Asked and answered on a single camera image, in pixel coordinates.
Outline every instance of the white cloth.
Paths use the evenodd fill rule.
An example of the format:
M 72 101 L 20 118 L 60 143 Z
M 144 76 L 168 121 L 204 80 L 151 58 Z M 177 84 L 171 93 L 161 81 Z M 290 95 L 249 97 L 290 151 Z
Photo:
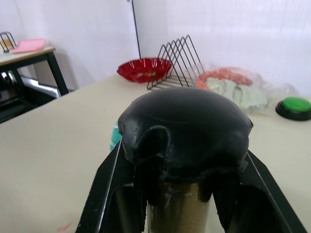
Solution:
M 245 111 L 253 108 L 265 108 L 268 103 L 267 98 L 258 88 L 215 78 L 208 78 L 206 84 L 211 91 L 230 99 Z

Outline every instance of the red glass bowl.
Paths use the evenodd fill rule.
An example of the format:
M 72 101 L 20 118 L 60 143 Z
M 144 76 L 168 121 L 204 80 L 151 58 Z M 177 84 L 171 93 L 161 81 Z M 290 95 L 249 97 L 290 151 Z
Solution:
M 171 67 L 165 59 L 142 58 L 122 64 L 117 73 L 131 82 L 144 83 L 163 78 Z

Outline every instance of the wire file holder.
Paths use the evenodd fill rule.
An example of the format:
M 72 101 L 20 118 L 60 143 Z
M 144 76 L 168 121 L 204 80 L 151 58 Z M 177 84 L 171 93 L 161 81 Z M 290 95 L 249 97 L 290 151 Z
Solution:
M 161 79 L 154 79 L 151 76 L 147 84 L 148 90 L 194 86 L 197 77 L 205 72 L 189 35 L 172 40 L 166 45 L 163 44 L 158 58 L 170 61 L 172 68 Z
M 15 40 L 10 32 L 0 33 L 0 45 L 4 53 L 16 47 Z

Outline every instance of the pink folder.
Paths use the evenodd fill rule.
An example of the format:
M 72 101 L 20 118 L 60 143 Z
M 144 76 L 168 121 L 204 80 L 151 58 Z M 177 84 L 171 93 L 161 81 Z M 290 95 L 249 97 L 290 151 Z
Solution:
M 46 39 L 21 40 L 10 53 L 33 52 L 44 48 Z

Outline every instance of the plastic wrap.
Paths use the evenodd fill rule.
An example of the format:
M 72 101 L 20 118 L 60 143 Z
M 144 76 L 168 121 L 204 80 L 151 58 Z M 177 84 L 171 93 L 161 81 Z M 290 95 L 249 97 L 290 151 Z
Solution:
M 277 87 L 259 73 L 239 67 L 210 66 L 206 72 L 197 73 L 195 86 L 225 96 L 245 112 L 266 113 L 270 100 L 298 94 L 290 84 Z

